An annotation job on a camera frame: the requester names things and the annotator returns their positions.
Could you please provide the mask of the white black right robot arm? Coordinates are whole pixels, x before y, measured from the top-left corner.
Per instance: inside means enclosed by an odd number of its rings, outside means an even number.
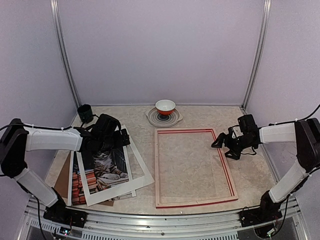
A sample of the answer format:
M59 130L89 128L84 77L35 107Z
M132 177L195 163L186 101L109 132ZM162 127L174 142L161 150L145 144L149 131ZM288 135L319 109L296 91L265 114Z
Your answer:
M228 148L225 156L239 160L243 150L256 150L260 145L280 144L277 156L292 162L290 168L270 190L266 191L256 210L256 218L266 222L279 209L281 204L298 191L309 176L320 168L320 122L315 117L305 117L292 121L271 123L259 127L252 114L237 119L241 135L236 135L234 127L227 133L220 133L212 143L212 148Z

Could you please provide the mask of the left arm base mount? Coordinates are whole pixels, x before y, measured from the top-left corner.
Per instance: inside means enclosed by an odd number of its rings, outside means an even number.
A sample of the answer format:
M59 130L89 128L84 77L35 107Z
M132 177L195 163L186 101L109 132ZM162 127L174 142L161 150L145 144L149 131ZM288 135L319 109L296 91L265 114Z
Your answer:
M70 209L64 205L47 207L43 214L46 220L78 228L84 228L87 216L85 211Z

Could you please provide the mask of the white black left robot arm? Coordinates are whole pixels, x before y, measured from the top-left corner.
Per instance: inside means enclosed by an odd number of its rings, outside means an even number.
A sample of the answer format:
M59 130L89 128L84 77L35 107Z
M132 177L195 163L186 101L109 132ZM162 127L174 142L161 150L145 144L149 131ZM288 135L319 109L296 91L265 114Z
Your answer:
M27 152L66 150L96 154L130 144L128 132L116 118L101 114L96 123L87 127L54 128L25 124L14 118L1 128L0 169L4 176L14 179L28 194L46 207L46 212L63 223L70 211L62 197L48 186L25 161Z

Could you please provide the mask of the red wooden picture frame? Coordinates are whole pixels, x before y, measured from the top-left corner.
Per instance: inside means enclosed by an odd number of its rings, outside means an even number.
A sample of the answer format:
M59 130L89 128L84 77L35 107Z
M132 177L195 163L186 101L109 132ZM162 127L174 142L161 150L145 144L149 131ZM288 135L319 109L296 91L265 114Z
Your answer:
M212 148L212 128L154 131L155 207L177 209L239 199L224 152Z

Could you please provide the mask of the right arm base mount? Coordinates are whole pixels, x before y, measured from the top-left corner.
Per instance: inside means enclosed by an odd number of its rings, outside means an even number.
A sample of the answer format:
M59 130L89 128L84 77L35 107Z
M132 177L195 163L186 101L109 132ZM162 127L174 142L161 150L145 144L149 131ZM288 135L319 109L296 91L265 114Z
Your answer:
M244 207L239 213L239 220L241 226L249 227L254 225L259 225L262 223L267 223L270 221L274 221L276 219L280 219L283 217L281 211L276 210L272 212L262 213L261 208L248 208Z

